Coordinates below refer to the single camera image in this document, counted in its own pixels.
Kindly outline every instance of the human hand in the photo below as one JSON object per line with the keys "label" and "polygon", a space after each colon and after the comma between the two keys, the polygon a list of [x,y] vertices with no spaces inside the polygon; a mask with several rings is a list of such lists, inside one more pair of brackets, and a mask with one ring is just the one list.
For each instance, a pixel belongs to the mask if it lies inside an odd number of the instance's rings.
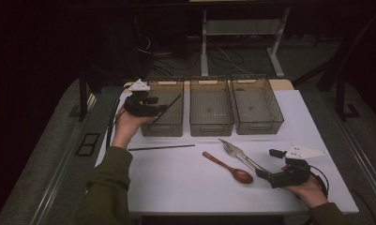
{"label": "human hand", "polygon": [[122,107],[115,118],[115,133],[112,146],[127,149],[129,142],[138,131],[138,128],[143,123],[149,122],[156,117],[134,116]]}
{"label": "human hand", "polygon": [[297,195],[308,208],[328,203],[327,198],[322,192],[319,182],[311,176],[309,180],[299,186],[289,186],[285,189],[290,190],[293,194]]}

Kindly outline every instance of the black device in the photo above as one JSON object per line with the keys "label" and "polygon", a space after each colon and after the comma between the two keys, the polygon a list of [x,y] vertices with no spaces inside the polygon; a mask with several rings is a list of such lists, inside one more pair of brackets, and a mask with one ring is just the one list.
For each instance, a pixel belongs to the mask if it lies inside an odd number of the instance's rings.
{"label": "black device", "polygon": [[168,105],[156,105],[158,97],[149,97],[146,91],[133,91],[132,95],[126,98],[124,108],[135,116],[158,116],[168,109]]}
{"label": "black device", "polygon": [[[276,158],[285,158],[286,152],[275,149],[269,150],[269,155]],[[283,172],[270,173],[255,170],[258,177],[267,180],[272,188],[283,188],[306,183],[311,175],[310,166],[304,159],[285,158],[286,167]]]}

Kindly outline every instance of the storage bin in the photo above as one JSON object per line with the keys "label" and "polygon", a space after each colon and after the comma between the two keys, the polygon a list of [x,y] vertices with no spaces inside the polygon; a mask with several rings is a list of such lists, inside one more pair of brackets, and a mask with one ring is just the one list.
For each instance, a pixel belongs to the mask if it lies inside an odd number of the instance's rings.
{"label": "storage bin", "polygon": [[233,110],[225,76],[190,78],[190,135],[231,136]]}
{"label": "storage bin", "polygon": [[184,78],[149,77],[149,97],[158,98],[156,105],[168,105],[169,108],[157,119],[141,125],[143,136],[181,137],[183,135],[184,116]]}
{"label": "storage bin", "polygon": [[276,134],[284,122],[272,86],[264,75],[231,77],[237,134]]}

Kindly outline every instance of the sleeve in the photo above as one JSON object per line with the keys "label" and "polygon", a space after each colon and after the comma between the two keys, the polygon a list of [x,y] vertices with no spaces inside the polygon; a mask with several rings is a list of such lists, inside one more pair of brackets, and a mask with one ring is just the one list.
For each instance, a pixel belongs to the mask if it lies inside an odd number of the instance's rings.
{"label": "sleeve", "polygon": [[353,225],[333,202],[309,209],[314,225]]}
{"label": "sleeve", "polygon": [[132,155],[109,147],[102,162],[91,172],[74,224],[129,224],[128,169]]}

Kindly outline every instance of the spoon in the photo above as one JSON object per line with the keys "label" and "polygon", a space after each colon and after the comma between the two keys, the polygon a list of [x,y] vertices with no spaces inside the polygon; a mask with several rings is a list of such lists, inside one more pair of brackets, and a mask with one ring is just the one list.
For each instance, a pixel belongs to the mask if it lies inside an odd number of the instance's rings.
{"label": "spoon", "polygon": [[232,167],[226,165],[225,163],[219,161],[216,157],[211,156],[211,154],[209,154],[207,152],[203,152],[203,156],[205,158],[208,158],[211,161],[217,163],[218,165],[221,165],[224,168],[228,169],[232,173],[234,179],[236,181],[242,183],[242,184],[251,184],[252,181],[254,181],[254,178],[251,176],[251,174],[249,174],[246,171],[236,169],[236,168],[232,168]]}

